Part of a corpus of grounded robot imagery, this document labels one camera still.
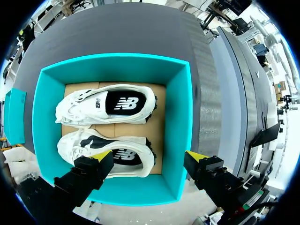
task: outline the shoe sole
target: shoe sole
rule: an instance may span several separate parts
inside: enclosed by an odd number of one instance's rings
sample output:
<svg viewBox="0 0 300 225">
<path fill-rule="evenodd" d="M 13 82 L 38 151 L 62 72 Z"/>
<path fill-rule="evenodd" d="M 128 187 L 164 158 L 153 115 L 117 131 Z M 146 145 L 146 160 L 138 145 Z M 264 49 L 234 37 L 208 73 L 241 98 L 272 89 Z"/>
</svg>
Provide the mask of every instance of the shoe sole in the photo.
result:
<svg viewBox="0 0 300 225">
<path fill-rule="evenodd" d="M 156 110 L 158 108 L 157 102 L 158 102 L 158 98 L 157 98 L 157 96 L 155 96 L 155 106 L 154 106 L 152 113 L 154 112 L 154 110 Z M 146 122 L 151 118 L 152 113 L 145 119 Z"/>
</svg>

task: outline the dark gray table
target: dark gray table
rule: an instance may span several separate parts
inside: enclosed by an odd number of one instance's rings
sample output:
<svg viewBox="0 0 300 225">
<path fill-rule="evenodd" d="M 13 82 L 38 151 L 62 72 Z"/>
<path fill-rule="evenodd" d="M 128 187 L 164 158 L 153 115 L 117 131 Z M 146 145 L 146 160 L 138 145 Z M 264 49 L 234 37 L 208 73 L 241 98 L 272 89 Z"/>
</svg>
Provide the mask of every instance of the dark gray table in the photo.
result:
<svg viewBox="0 0 300 225">
<path fill-rule="evenodd" d="M 14 88 L 27 92 L 27 149 L 34 152 L 32 104 L 40 70 L 56 62 L 99 53 L 145 53 L 188 61 L 194 102 L 192 150 L 208 156 L 218 153 L 220 91 L 200 24 L 194 15 L 144 3 L 111 4 L 82 11 L 56 22 L 30 44 L 14 84 Z"/>
</svg>

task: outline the monitor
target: monitor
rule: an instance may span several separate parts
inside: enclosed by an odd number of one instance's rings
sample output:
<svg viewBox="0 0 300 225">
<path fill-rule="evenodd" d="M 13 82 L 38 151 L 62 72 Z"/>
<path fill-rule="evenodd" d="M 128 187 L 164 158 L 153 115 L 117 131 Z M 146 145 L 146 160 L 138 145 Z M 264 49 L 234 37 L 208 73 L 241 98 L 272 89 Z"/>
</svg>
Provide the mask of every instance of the monitor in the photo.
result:
<svg viewBox="0 0 300 225">
<path fill-rule="evenodd" d="M 49 11 L 50 9 L 52 9 L 53 5 L 49 5 L 46 10 Z"/>
<path fill-rule="evenodd" d="M 45 14 L 46 14 L 45 10 L 43 12 L 41 12 L 41 14 L 38 15 L 38 17 L 37 17 L 37 21 L 39 21 L 40 19 L 42 19 Z"/>
</svg>

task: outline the teal shoe box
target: teal shoe box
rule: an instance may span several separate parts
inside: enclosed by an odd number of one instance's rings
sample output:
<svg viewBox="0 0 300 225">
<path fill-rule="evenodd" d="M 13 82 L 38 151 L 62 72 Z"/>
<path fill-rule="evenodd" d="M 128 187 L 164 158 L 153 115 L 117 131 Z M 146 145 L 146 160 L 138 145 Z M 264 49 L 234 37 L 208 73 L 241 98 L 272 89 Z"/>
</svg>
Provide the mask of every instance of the teal shoe box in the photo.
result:
<svg viewBox="0 0 300 225">
<path fill-rule="evenodd" d="M 4 134 L 11 145 L 24 144 L 26 92 L 12 88 L 5 96 Z"/>
<path fill-rule="evenodd" d="M 65 85 L 83 82 L 141 82 L 166 86 L 165 143 L 162 174 L 146 178 L 106 179 L 88 199 L 124 206 L 173 203 L 181 198 L 187 171 L 184 153 L 191 148 L 192 83 L 186 61 L 138 53 L 107 53 L 62 61 L 41 70 L 33 102 L 32 135 L 43 177 L 53 184 L 72 167 L 57 150 L 61 124 L 55 108 Z"/>
</svg>

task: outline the black sole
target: black sole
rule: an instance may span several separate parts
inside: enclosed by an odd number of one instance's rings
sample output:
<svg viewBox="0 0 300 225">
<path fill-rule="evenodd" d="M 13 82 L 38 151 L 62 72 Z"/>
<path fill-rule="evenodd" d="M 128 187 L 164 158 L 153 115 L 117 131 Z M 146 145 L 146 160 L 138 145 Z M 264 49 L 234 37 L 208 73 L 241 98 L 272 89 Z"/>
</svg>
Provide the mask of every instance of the black sole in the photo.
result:
<svg viewBox="0 0 300 225">
<path fill-rule="evenodd" d="M 158 108 L 157 102 L 158 102 L 158 98 L 155 96 L 155 106 L 154 106 L 153 111 Z M 152 113 L 146 118 L 146 122 L 151 118 Z"/>
<path fill-rule="evenodd" d="M 146 146 L 148 148 L 150 148 L 150 150 L 152 151 L 152 154 L 154 156 L 154 165 L 155 165 L 155 163 L 156 163 L 156 154 L 153 152 L 153 149 L 151 148 L 151 142 L 148 140 L 148 138 L 146 138 Z"/>
</svg>

